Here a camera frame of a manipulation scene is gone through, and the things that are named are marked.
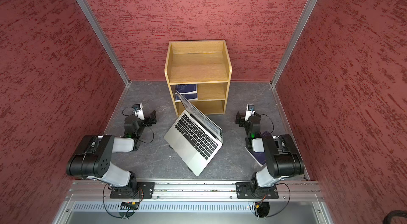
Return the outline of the dark blue notebook on floor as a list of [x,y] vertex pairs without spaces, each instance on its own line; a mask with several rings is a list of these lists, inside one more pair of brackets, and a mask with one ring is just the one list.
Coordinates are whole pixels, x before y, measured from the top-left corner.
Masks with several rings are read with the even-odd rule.
[[261,134],[260,138],[249,137],[245,139],[246,150],[259,164],[259,166],[263,166],[266,164],[265,148],[263,145],[263,138],[265,136],[271,136],[271,134],[268,131],[265,131],[263,134]]

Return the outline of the right aluminium corner post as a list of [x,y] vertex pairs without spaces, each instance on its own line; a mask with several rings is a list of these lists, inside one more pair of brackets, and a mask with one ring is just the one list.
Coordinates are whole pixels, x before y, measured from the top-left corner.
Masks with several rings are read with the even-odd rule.
[[294,32],[287,45],[287,48],[282,56],[282,59],[277,67],[277,70],[272,78],[271,85],[273,88],[277,87],[277,83],[284,71],[284,68],[286,67],[286,65],[291,57],[292,52],[295,49],[295,46],[296,46],[298,40],[300,39],[300,36],[307,24],[309,17],[311,16],[311,14],[313,12],[313,9],[314,9],[317,1],[318,0],[307,0],[306,1],[306,4],[301,12],[300,18],[298,19],[298,23],[296,24]]

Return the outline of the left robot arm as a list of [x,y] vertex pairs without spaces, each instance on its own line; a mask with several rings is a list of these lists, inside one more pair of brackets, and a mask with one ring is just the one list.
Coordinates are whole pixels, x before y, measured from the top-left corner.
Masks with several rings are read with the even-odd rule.
[[96,179],[111,189],[112,199],[151,199],[154,182],[137,181],[134,172],[123,170],[111,161],[113,153],[130,153],[139,149],[145,128],[157,123],[156,112],[149,117],[140,114],[125,119],[123,137],[86,135],[66,165],[66,174],[80,179]]

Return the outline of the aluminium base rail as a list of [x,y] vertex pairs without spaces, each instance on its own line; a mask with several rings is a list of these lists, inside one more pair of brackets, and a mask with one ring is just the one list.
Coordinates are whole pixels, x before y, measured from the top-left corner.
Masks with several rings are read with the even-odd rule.
[[138,182],[138,194],[119,193],[121,199],[133,196],[144,202],[164,201],[277,201],[323,202],[325,198],[316,181],[284,181],[268,193],[253,194],[240,181],[143,179]]

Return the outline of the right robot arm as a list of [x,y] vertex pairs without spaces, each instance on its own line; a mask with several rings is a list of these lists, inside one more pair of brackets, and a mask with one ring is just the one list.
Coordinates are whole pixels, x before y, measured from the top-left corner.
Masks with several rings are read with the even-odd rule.
[[237,182],[238,199],[278,199],[277,183],[283,179],[303,175],[305,165],[290,135],[261,133],[261,115],[236,114],[235,123],[247,133],[245,145],[252,153],[264,154],[265,164],[249,182]]

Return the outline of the aluminium corner post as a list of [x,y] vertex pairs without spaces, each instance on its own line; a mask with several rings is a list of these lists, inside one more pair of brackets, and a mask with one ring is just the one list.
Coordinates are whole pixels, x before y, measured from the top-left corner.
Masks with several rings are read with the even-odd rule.
[[130,85],[130,79],[125,72],[121,62],[119,61],[112,45],[110,44],[107,36],[105,35],[101,25],[99,24],[95,14],[93,13],[89,3],[87,0],[76,0],[80,9],[82,10],[83,14],[85,15],[86,19],[88,20],[91,28],[93,29],[94,33],[96,34],[98,40],[102,44],[104,50],[108,54],[111,62],[113,63],[116,71],[122,78],[126,87]]
[[298,19],[298,23],[296,24],[294,32],[287,45],[287,48],[282,56],[282,59],[277,67],[277,70],[272,78],[271,85],[273,88],[277,87],[277,83],[284,71],[284,68],[286,67],[286,65],[291,57],[292,52],[295,49],[295,46],[296,46],[298,40],[300,39],[300,36],[307,24],[309,17],[311,16],[311,14],[313,12],[313,9],[314,9],[317,1],[318,0],[307,0],[306,1],[306,4],[301,12],[300,18]]

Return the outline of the wooden shelf unit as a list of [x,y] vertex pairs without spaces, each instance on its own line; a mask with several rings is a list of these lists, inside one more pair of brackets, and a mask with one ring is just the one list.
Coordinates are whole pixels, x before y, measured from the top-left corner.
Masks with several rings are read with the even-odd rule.
[[164,74],[177,116],[185,108],[175,101],[176,86],[186,84],[197,85],[192,104],[202,113],[226,112],[232,64],[225,40],[170,41]]

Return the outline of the left aluminium corner post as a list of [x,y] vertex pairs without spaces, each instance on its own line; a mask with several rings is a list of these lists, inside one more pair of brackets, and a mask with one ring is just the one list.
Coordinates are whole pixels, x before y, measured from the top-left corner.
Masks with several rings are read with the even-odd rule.
[[85,15],[86,19],[88,20],[91,28],[93,29],[94,33],[96,34],[98,40],[102,44],[104,50],[108,54],[111,62],[113,63],[116,71],[122,78],[126,87],[130,85],[130,79],[125,72],[121,62],[119,61],[112,45],[110,44],[107,36],[105,35],[101,25],[99,24],[95,14],[93,13],[89,3],[87,0],[76,0],[80,9],[82,10],[83,14]]

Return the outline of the silver laptop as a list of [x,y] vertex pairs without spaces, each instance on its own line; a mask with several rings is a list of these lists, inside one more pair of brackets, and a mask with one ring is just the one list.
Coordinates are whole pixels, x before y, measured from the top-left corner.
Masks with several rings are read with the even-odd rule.
[[199,176],[223,146],[223,131],[176,91],[184,107],[164,139],[188,168]]

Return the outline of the blue books on shelf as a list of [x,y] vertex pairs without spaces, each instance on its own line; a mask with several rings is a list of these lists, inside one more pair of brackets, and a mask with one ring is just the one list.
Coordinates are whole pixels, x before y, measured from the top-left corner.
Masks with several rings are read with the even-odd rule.
[[184,85],[176,85],[175,87],[175,102],[181,102],[179,95],[180,93],[184,96],[187,100],[195,101],[198,100],[198,85],[197,84],[184,84]]

